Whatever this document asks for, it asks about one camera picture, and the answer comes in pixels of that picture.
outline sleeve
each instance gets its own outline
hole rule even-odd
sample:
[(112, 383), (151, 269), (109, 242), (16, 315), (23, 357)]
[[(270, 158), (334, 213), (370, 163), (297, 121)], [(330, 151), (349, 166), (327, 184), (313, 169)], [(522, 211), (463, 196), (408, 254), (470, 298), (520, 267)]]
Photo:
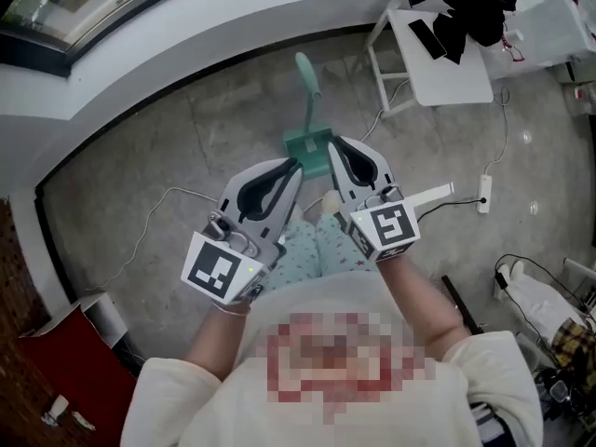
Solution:
[(511, 332), (487, 332), (456, 343), (443, 362), (467, 378), (468, 402), (486, 402), (503, 419), (517, 445), (542, 446), (540, 400)]
[(121, 447), (175, 444), (221, 381), (178, 359), (149, 359), (142, 367), (129, 407)]

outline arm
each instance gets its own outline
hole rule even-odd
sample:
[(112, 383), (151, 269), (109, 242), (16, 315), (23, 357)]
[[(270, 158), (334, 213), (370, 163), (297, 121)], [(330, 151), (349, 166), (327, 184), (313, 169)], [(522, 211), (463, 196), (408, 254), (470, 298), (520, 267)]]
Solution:
[(209, 371), (220, 381), (232, 372), (234, 360), (242, 340), (249, 312), (248, 302), (226, 306), (227, 311), (239, 313), (234, 316), (212, 306), (198, 329), (186, 361)]
[(402, 255), (378, 264), (393, 299), (428, 352), (437, 360), (469, 337), (457, 310)]

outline white cube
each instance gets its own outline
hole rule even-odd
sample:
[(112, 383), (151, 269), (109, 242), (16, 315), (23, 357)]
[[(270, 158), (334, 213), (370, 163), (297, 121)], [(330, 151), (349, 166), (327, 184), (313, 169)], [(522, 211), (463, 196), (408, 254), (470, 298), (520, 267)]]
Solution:
[(254, 290), (268, 273), (265, 265), (231, 250), (226, 243), (195, 232), (181, 280), (228, 305)]
[(401, 255), (420, 238), (416, 215), (407, 199), (350, 213), (345, 232), (372, 262)]

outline white wall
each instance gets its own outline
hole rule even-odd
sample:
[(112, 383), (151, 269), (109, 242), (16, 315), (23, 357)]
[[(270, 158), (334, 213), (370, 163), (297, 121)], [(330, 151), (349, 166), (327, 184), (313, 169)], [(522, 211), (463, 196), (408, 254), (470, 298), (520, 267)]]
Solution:
[(47, 253), (34, 200), (34, 189), (23, 189), (10, 196), (10, 208), (25, 263), (47, 312), (53, 317), (70, 303)]
[(68, 79), (0, 65), (0, 196), (37, 185), (137, 102), (245, 51), (370, 23), (388, 0), (165, 0), (93, 48)]

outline pajama pants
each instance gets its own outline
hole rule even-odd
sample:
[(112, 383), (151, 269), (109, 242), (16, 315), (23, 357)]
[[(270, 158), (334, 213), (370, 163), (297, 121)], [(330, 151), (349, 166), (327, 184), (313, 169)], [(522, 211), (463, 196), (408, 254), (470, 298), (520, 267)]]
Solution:
[(290, 220), (285, 235), (287, 253), (269, 275), (263, 294), (310, 278), (376, 271), (332, 215), (323, 214), (317, 227), (303, 220)]

